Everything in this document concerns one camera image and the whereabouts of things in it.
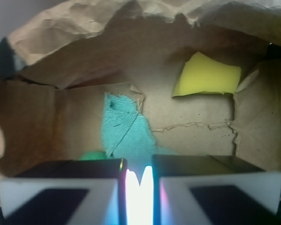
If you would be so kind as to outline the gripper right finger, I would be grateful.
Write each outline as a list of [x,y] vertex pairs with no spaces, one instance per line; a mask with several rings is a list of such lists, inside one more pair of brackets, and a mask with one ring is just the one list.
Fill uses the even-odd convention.
[[235,156],[154,155],[155,225],[281,225],[281,172]]

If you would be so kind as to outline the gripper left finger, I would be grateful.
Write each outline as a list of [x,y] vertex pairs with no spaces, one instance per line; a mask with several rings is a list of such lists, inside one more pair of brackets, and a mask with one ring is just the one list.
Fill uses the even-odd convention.
[[125,225],[125,159],[51,161],[0,180],[6,225]]

